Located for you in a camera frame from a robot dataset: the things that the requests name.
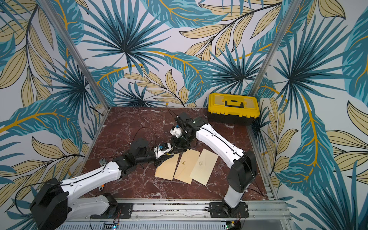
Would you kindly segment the manila envelope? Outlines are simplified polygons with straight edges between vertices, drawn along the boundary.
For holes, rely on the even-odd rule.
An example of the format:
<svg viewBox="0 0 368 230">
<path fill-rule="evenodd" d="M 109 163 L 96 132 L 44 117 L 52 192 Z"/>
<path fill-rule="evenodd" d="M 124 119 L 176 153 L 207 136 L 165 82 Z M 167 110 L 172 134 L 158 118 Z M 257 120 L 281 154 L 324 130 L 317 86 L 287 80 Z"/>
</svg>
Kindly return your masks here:
<svg viewBox="0 0 368 230">
<path fill-rule="evenodd" d="M 207 149 L 203 149 L 195 166 L 190 174 L 190 177 L 202 185 L 207 185 L 212 174 L 214 166 L 217 162 L 218 155 Z"/>
<path fill-rule="evenodd" d="M 173 180 L 173 176 L 177 167 L 179 154 L 175 154 L 172 158 L 163 162 L 155 172 L 155 177 L 162 178 L 165 180 Z"/>
<path fill-rule="evenodd" d="M 199 155 L 200 152 L 195 150 L 187 150 L 186 152 L 183 152 L 173 178 L 181 182 L 191 184 L 192 178 L 190 175 Z"/>
</svg>

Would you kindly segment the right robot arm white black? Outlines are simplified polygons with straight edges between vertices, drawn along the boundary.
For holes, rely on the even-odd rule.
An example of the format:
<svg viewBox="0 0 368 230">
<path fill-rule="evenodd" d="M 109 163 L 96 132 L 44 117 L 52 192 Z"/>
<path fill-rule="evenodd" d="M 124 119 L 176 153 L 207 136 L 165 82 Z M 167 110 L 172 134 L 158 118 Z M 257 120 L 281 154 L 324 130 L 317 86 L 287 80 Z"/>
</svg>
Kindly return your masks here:
<svg viewBox="0 0 368 230">
<path fill-rule="evenodd" d="M 212 218 L 247 218 L 248 205 L 242 202 L 246 189 L 255 180 L 257 163 L 252 151 L 244 151 L 220 135 L 202 117 L 191 118 L 186 113 L 176 116 L 177 126 L 171 130 L 173 150 L 177 152 L 191 148 L 198 140 L 210 147 L 229 167 L 228 191 L 220 202 L 209 203 Z"/>
</svg>

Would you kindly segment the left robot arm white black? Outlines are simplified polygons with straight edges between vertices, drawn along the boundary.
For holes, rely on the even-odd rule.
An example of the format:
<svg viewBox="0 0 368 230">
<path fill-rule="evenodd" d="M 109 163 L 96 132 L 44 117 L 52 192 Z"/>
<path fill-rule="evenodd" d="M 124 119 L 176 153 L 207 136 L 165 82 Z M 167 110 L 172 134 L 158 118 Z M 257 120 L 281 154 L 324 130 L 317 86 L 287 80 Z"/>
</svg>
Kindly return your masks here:
<svg viewBox="0 0 368 230">
<path fill-rule="evenodd" d="M 139 139 L 131 143 L 122 155 L 98 169 L 72 179 L 58 181 L 52 178 L 44 183 L 30 211 L 40 230 L 54 230 L 67 219 L 83 215 L 102 215 L 116 208 L 114 199 L 107 195 L 89 200 L 81 196 L 103 184 L 118 180 L 135 171 L 139 164 L 153 163 L 158 167 L 176 154 L 172 143 L 150 148 L 148 142 Z"/>
</svg>

